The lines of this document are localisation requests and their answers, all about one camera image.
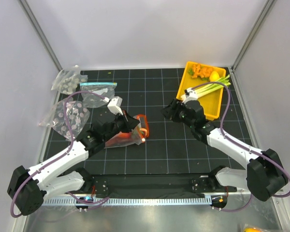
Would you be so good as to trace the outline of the toy green onion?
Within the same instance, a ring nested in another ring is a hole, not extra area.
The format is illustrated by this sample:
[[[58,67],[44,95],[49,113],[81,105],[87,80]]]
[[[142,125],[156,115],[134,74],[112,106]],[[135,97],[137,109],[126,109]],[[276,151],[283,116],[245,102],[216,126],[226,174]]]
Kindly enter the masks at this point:
[[[207,82],[200,87],[189,87],[185,89],[185,93],[181,95],[180,99],[185,100],[190,93],[192,93],[195,99],[198,99],[216,90],[224,88],[224,86],[228,87],[229,85],[230,85],[230,75],[227,75],[226,77],[219,78],[214,83]]]

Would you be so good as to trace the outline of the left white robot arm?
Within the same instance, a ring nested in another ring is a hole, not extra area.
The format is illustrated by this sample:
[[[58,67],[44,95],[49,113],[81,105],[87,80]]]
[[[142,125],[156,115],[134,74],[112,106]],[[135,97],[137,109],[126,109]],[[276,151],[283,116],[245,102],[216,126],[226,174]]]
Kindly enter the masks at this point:
[[[10,214],[17,207],[22,216],[35,212],[44,201],[72,191],[88,193],[94,178],[84,169],[64,175],[74,165],[87,160],[105,148],[106,142],[119,133],[132,132],[140,121],[127,112],[117,114],[112,122],[95,122],[76,141],[53,157],[28,169],[17,167],[12,174],[7,193],[12,199]]]

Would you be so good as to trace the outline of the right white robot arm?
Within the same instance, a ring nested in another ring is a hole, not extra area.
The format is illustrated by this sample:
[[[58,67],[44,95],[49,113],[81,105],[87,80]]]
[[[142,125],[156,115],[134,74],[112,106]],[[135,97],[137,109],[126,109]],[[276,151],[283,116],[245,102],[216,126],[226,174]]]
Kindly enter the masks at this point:
[[[185,124],[196,140],[223,152],[242,166],[241,170],[223,167],[214,171],[214,176],[208,179],[212,191],[232,186],[247,189],[258,200],[266,201],[288,184],[274,150],[262,151],[223,132],[205,118],[198,101],[183,103],[173,99],[161,113],[166,119]]]

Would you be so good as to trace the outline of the orange zipper clear bag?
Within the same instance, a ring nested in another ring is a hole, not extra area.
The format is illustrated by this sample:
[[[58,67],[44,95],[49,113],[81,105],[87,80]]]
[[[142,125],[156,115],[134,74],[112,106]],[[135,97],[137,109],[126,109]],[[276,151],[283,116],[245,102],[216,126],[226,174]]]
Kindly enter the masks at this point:
[[[132,132],[128,132],[128,134],[130,134],[132,136],[132,138],[135,140],[134,144],[140,145],[141,143],[144,143],[146,141],[146,138],[149,137],[149,125],[148,125],[146,115],[136,115],[136,116],[134,116],[134,118],[138,119],[140,121],[140,123]],[[142,136],[142,134],[139,131],[140,128],[146,128],[148,130],[147,137]]]

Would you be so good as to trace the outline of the toy meat slab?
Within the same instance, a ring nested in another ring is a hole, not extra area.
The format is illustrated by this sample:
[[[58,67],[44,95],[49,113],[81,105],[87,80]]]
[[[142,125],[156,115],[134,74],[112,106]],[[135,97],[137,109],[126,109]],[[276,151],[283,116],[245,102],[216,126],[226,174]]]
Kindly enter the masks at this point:
[[[135,140],[128,133],[122,133],[114,136],[105,143],[106,148],[123,147],[134,144]]]

